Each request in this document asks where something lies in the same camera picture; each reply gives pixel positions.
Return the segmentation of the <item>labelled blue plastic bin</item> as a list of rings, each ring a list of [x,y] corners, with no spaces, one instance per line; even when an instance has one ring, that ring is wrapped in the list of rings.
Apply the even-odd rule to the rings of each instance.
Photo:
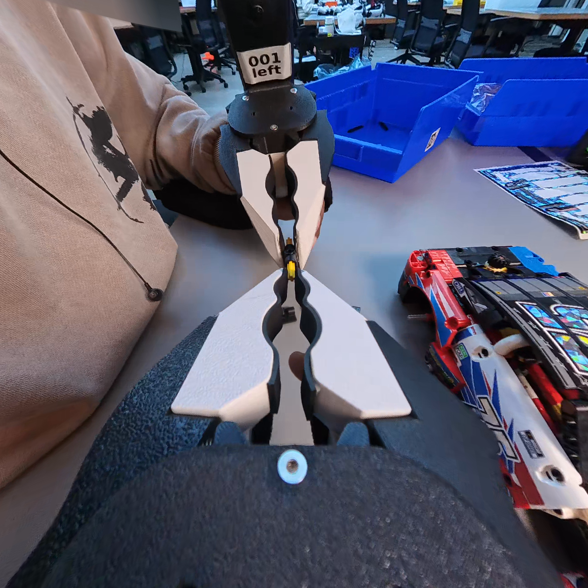
[[[468,70],[378,63],[306,87],[332,125],[334,166],[393,183],[450,136],[478,77]],[[369,126],[365,134],[347,134],[361,124]]]

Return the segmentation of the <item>person's left forearm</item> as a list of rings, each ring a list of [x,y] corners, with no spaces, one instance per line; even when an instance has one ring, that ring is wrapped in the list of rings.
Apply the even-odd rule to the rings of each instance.
[[[151,130],[146,147],[145,180],[149,188],[186,179],[207,193],[236,190],[219,160],[221,126],[226,114],[210,116],[186,94],[159,77],[149,86]]]

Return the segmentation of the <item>person's torso in beige hoodie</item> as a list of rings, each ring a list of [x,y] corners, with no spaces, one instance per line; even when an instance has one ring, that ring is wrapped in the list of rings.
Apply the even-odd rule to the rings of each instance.
[[[169,282],[144,184],[171,98],[104,17],[1,1],[1,487],[92,415]]]

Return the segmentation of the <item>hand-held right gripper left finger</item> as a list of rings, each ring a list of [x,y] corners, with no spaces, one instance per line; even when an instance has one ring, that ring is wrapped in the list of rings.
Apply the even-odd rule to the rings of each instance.
[[[175,415],[216,417],[242,430],[277,414],[284,270],[276,270],[220,312],[171,404]]]

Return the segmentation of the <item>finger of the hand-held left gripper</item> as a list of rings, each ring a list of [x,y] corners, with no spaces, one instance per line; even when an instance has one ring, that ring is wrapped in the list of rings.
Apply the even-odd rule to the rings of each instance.
[[[295,247],[299,269],[303,270],[313,249],[325,197],[318,141],[299,142],[286,153],[286,166],[295,180]]]
[[[249,219],[272,259],[283,267],[282,237],[274,219],[275,201],[268,192],[266,180],[272,170],[270,156],[258,151],[236,154],[241,198]]]

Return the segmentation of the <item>lego race car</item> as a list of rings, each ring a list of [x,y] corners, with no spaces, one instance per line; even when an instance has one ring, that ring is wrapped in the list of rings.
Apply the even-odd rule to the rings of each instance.
[[[564,587],[587,587],[587,284],[521,246],[418,249],[398,284],[433,324],[429,370],[485,422],[519,511],[560,523]]]

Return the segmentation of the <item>holographic sticker sheet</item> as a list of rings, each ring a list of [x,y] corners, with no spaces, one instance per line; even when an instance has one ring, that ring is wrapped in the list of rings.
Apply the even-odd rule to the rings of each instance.
[[[479,168],[476,172],[529,208],[587,240],[587,171],[558,160]]]

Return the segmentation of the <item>group of black office chairs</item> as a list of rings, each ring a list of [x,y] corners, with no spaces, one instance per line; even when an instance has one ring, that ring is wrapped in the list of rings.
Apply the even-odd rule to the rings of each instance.
[[[233,66],[229,69],[232,74],[239,72],[241,84],[245,94],[237,98],[237,104],[242,106],[254,104],[254,98],[274,100],[286,98],[288,100],[302,99],[305,95],[315,97],[315,94],[305,89],[304,83],[296,84],[293,63],[293,20],[296,11],[291,1],[218,1],[214,16],[211,12],[210,1],[195,1],[194,15],[198,34],[194,35],[188,22],[189,16],[180,14],[180,32],[187,41],[182,47],[186,50],[192,75],[182,77],[180,82],[185,92],[188,92],[187,82],[197,82],[204,92],[203,83],[211,80],[222,82],[225,88],[228,83],[217,73],[206,70],[202,63],[202,54],[212,50],[215,54],[211,65],[217,70],[222,66],[222,49],[228,49],[234,57]],[[216,36],[217,30],[211,19],[224,15],[228,45],[223,44],[224,38]],[[399,60],[409,58],[416,65],[422,65],[418,59],[409,55],[413,52],[428,55],[430,65],[434,64],[437,54],[443,52],[445,35],[443,34],[442,15],[440,19],[425,18],[424,12],[419,13],[416,28],[409,30],[408,52],[391,60],[398,65]]]

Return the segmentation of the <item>black wrist rest pad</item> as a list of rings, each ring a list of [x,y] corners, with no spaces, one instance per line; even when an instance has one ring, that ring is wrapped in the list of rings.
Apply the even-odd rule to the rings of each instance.
[[[207,192],[184,178],[153,191],[166,209],[218,228],[244,231],[253,224],[238,194]]]

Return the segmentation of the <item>crinkled shiny plastic bag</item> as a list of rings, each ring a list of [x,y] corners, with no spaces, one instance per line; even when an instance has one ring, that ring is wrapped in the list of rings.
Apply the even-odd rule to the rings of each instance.
[[[501,84],[482,83],[476,84],[473,90],[469,106],[478,114],[484,113],[491,100],[502,88]]]

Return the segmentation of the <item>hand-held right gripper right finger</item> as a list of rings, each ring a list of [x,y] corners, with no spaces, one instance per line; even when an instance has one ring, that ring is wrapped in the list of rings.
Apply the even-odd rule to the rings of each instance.
[[[341,433],[350,422],[410,415],[366,318],[304,270],[296,273],[295,295],[309,343],[300,386],[307,420]]]

